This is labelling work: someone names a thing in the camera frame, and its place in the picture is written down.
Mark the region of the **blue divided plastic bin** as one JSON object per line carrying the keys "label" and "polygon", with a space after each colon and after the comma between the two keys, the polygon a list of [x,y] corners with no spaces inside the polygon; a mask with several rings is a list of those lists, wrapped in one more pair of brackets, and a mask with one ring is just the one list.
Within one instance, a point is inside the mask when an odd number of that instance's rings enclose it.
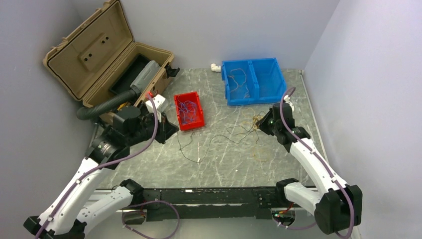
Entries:
{"label": "blue divided plastic bin", "polygon": [[278,102],[287,83],[276,58],[222,61],[228,106],[244,106]]}

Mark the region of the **white pipe elbow fitting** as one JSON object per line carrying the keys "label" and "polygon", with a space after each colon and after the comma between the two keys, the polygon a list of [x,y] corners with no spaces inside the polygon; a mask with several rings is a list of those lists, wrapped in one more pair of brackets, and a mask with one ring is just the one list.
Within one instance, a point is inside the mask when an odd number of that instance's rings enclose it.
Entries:
{"label": "white pipe elbow fitting", "polygon": [[211,69],[213,72],[220,73],[220,72],[221,72],[221,65],[217,65],[217,64],[215,64],[215,63],[212,63],[212,64],[210,65],[210,69]]}

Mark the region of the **grey canister in toolbox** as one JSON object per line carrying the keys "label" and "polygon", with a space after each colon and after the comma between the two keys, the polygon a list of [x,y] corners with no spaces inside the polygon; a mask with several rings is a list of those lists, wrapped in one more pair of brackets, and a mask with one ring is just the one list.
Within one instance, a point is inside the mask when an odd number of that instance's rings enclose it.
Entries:
{"label": "grey canister in toolbox", "polygon": [[130,84],[130,89],[133,90],[139,97],[160,69],[161,66],[155,60],[149,61]]}

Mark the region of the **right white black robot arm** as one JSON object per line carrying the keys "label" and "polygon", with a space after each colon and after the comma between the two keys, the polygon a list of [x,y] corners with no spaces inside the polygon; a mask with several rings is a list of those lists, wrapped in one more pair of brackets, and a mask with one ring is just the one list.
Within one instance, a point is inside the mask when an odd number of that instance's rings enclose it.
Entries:
{"label": "right white black robot arm", "polygon": [[295,178],[276,183],[274,200],[285,207],[296,204],[314,216],[319,229],[329,234],[347,230],[349,238],[355,226],[361,224],[363,193],[358,185],[350,185],[329,166],[314,146],[308,132],[295,125],[293,108],[285,101],[274,104],[257,122],[267,135],[275,136],[306,170],[313,181],[313,191]]}

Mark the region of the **red plastic bin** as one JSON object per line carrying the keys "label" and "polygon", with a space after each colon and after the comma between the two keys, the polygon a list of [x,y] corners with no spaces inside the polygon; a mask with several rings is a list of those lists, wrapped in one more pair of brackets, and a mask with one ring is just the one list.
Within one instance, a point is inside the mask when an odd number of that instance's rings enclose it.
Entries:
{"label": "red plastic bin", "polygon": [[181,131],[193,130],[206,125],[198,92],[174,95],[174,102]]}

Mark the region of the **tan open toolbox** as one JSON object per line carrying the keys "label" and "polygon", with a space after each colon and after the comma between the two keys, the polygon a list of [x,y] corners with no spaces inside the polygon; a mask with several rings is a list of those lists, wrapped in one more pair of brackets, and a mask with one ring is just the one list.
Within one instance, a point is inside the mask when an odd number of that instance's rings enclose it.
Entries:
{"label": "tan open toolbox", "polygon": [[112,85],[140,55],[156,61],[160,68],[133,100],[135,106],[149,92],[163,93],[180,69],[172,67],[173,52],[136,42],[121,1],[109,0],[54,46],[43,64],[76,101],[90,108],[115,96]]}

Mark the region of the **black aluminium base frame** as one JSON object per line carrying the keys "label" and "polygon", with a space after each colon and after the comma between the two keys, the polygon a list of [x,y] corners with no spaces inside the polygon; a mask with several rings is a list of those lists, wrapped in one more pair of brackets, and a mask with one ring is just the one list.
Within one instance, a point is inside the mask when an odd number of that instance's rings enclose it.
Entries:
{"label": "black aluminium base frame", "polygon": [[251,218],[272,219],[275,211],[289,206],[278,199],[275,187],[220,188],[144,188],[146,206],[128,206],[107,213],[130,212],[140,217],[140,210],[148,222],[169,219]]}

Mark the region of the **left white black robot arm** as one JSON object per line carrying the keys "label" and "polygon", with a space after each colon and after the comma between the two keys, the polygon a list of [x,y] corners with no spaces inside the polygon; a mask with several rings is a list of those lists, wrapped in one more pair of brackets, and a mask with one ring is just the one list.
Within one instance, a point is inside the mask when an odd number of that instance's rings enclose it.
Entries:
{"label": "left white black robot arm", "polygon": [[28,217],[23,226],[38,239],[83,239],[116,210],[139,208],[144,189],[126,179],[106,196],[86,206],[98,185],[129,158],[133,145],[146,141],[164,144],[179,128],[165,114],[151,113],[146,106],[124,107],[103,133],[95,138],[72,180],[59,197],[39,216]]}

